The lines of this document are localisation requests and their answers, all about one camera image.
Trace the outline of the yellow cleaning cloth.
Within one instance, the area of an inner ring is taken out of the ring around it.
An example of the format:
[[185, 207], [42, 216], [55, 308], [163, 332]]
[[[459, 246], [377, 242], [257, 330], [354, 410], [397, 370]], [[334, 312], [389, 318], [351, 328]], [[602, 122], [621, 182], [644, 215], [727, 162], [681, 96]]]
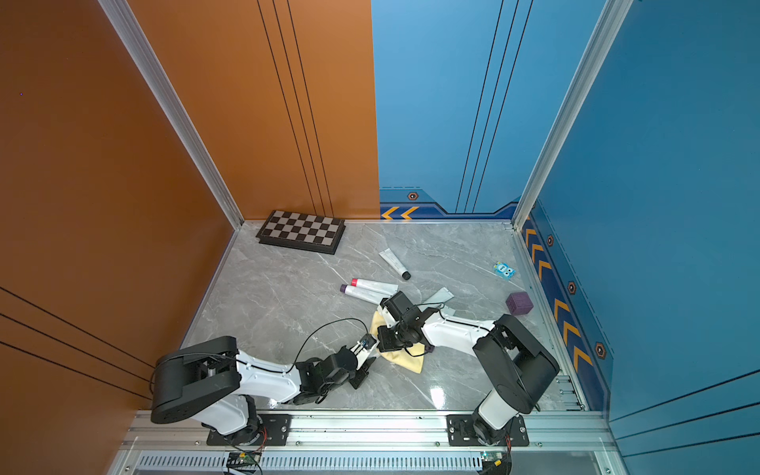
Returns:
[[[385, 325], [386, 325], [385, 318], [381, 315], [379, 311], [375, 311], [373, 314], [372, 322], [370, 326], [370, 334], [372, 334], [372, 336], [374, 336], [376, 340], [379, 340], [378, 329]], [[406, 352], [405, 350], [381, 352], [380, 355], [387, 361], [397, 366], [405, 368], [415, 374], [421, 374], [424, 367], [424, 357], [417, 356], [417, 353], [422, 352], [424, 349], [425, 347], [422, 344], [415, 344], [412, 347], [414, 355], [408, 354], [408, 352]]]

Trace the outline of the white tube green cap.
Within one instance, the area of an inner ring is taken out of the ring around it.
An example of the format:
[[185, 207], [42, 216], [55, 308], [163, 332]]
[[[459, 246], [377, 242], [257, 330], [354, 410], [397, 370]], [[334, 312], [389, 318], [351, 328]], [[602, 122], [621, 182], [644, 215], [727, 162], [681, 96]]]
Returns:
[[433, 296], [424, 301], [425, 305], [443, 305], [454, 298], [454, 295], [445, 287], [435, 292]]

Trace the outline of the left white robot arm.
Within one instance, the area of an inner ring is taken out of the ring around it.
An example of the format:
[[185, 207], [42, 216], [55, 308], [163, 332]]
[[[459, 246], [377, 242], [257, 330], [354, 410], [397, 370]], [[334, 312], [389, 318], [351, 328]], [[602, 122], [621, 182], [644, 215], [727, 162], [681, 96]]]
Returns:
[[278, 404], [320, 404], [346, 383], [358, 388], [377, 346], [378, 340], [365, 334], [351, 348], [285, 365], [245, 353], [233, 336], [195, 344], [156, 362], [150, 420], [169, 425], [192, 419], [221, 437], [246, 437], [257, 431], [256, 397]]

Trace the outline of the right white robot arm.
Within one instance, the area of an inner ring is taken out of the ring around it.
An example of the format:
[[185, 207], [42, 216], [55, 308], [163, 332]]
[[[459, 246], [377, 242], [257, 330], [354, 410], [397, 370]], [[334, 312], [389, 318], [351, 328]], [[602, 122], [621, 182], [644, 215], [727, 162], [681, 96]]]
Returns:
[[420, 359], [436, 348], [450, 348], [477, 358], [492, 385], [472, 415], [472, 431], [483, 445], [504, 443], [510, 423], [536, 409], [559, 373], [551, 352], [508, 314], [477, 322], [447, 318], [437, 308], [415, 307], [401, 317], [380, 306], [375, 316], [382, 353]]

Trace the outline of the white tube pink cap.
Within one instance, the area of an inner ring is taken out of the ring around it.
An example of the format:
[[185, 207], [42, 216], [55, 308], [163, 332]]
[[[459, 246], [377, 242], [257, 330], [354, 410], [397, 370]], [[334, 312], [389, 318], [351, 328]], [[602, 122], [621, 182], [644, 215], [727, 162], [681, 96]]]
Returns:
[[368, 279], [361, 279], [361, 278], [354, 278], [354, 279], [352, 279], [351, 285], [353, 287], [357, 287], [357, 288], [364, 289], [364, 290], [367, 290], [367, 291], [372, 291], [372, 292], [384, 294], [384, 295], [387, 295], [387, 296], [392, 296], [396, 292], [399, 291], [399, 285], [398, 284], [379, 282], [379, 281], [368, 280]]

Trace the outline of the white tube black cap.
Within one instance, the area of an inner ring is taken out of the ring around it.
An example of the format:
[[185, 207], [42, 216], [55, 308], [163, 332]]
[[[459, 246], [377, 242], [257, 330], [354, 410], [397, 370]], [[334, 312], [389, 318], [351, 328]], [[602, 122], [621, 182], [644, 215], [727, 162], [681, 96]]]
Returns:
[[402, 263], [399, 257], [397, 257], [396, 253], [392, 251], [392, 249], [385, 249], [385, 251], [380, 251], [379, 255], [394, 269], [396, 273], [399, 274], [403, 280], [408, 281], [411, 279], [410, 271], [407, 269], [406, 265]]

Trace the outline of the teal small toy card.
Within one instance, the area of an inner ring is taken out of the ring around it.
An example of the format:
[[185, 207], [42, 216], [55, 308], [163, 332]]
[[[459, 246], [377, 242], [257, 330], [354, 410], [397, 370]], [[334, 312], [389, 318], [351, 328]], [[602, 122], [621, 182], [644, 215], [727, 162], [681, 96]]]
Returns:
[[515, 274], [515, 270], [504, 262], [496, 262], [493, 270], [498, 276], [506, 280], [510, 280]]

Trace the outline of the left green circuit board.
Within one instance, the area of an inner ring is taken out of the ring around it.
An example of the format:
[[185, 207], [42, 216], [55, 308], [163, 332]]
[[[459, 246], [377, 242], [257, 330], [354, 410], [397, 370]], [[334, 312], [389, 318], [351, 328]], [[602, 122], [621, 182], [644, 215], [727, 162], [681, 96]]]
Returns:
[[255, 451], [231, 451], [225, 467], [226, 474], [263, 474], [261, 453]]

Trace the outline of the green circuit board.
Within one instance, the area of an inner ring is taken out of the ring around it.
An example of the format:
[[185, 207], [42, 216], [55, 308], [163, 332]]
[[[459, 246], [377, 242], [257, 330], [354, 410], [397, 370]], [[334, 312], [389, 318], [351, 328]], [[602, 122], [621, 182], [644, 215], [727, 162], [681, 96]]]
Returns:
[[226, 474], [263, 474], [261, 453], [255, 451], [231, 451], [225, 467]]
[[510, 475], [513, 469], [513, 459], [509, 452], [497, 452], [493, 457], [484, 460], [479, 475]]

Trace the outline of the purple cube box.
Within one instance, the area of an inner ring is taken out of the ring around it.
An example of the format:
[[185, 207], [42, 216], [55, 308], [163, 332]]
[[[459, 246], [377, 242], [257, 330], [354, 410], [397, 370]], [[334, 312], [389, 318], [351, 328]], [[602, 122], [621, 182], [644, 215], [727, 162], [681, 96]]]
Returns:
[[530, 294], [526, 291], [511, 293], [506, 300], [506, 305], [509, 314], [513, 316], [530, 314], [530, 311], [534, 308], [534, 302], [532, 302]]

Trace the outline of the folding chessboard box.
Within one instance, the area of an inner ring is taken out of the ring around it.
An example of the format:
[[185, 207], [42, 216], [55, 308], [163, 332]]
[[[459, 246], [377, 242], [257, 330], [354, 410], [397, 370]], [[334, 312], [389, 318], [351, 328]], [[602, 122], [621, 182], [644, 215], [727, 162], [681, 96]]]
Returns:
[[345, 230], [343, 219], [276, 210], [256, 237], [263, 245], [334, 255]]

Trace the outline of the right green circuit board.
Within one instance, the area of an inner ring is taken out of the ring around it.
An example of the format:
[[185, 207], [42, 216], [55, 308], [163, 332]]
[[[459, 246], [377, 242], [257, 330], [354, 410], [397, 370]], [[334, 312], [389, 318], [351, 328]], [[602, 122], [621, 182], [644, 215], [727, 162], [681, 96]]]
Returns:
[[497, 452], [493, 457], [484, 460], [479, 475], [510, 475], [513, 469], [513, 459], [509, 452]]

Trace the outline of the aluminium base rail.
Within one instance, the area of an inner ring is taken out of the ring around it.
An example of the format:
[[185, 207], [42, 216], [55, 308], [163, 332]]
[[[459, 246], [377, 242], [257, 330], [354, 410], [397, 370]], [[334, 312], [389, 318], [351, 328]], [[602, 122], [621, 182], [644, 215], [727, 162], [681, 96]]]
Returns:
[[135, 417], [112, 474], [226, 474], [228, 453], [261, 453], [263, 474], [478, 474], [509, 452], [511, 474], [623, 474], [627, 469], [596, 412], [518, 417], [501, 445], [479, 445], [466, 412], [262, 411], [251, 443], [230, 445], [194, 421], [155, 425]]

